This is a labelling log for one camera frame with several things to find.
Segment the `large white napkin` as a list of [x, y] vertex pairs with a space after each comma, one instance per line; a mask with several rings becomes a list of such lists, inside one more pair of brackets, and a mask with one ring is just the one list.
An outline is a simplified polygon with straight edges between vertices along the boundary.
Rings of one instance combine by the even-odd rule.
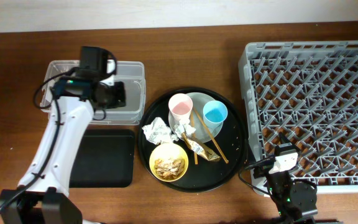
[[150, 124], [143, 126], [142, 130], [146, 140], [155, 145], [174, 143], [179, 140], [160, 117], [156, 117]]

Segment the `pink cup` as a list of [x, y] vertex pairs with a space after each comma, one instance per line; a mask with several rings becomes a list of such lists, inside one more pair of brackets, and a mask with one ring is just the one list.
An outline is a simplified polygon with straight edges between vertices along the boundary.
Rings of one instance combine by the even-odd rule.
[[177, 93], [169, 99], [168, 108], [176, 121], [189, 119], [193, 109], [193, 101], [188, 95]]

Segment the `gold snack wrapper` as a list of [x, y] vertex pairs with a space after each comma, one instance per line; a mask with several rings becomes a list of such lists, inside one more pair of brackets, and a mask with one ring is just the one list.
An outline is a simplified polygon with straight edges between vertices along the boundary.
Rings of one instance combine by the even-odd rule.
[[195, 152], [198, 156], [201, 156], [207, 161], [217, 162], [221, 159], [211, 148], [205, 145], [197, 138], [188, 137], [185, 133], [181, 134], [187, 147]]

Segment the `yellow bowl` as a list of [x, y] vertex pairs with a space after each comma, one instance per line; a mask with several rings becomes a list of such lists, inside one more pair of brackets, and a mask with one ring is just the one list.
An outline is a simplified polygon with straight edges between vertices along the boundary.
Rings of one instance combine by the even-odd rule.
[[163, 182], [182, 178], [189, 166], [185, 150], [174, 143], [157, 146], [149, 158], [149, 168], [154, 177]]

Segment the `food scraps and rice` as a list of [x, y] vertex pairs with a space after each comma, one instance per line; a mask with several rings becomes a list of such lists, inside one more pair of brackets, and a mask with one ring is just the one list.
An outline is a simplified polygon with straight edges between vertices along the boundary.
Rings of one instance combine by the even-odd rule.
[[163, 180], [177, 179], [185, 170], [185, 160], [181, 157], [157, 159], [154, 169], [156, 175]]

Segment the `small white napkin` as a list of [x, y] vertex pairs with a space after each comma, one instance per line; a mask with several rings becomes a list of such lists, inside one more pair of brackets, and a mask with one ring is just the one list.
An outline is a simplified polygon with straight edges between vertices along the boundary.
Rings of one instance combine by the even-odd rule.
[[173, 132], [179, 137], [182, 137], [182, 134], [184, 134], [186, 137], [191, 137], [192, 134], [194, 134], [196, 131], [196, 128], [192, 127], [190, 125], [189, 119], [181, 119], [179, 122], [177, 122], [176, 125], [174, 125]]

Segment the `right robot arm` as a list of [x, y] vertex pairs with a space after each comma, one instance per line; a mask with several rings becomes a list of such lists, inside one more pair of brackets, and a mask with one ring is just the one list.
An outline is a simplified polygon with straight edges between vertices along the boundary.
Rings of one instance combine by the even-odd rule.
[[276, 223], [315, 223], [317, 185], [308, 180], [293, 180], [290, 170], [298, 163], [300, 148], [283, 133], [279, 135], [272, 162], [264, 175], [268, 193], [275, 203], [280, 217]]

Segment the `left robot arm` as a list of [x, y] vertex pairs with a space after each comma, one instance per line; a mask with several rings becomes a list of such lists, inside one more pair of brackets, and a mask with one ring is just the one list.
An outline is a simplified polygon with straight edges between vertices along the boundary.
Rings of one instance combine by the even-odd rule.
[[4, 223], [86, 223], [68, 198], [71, 171], [95, 112], [126, 104], [123, 82], [110, 80], [116, 73], [110, 51], [83, 46], [78, 66], [52, 77], [50, 118], [35, 157], [17, 188], [0, 194]]

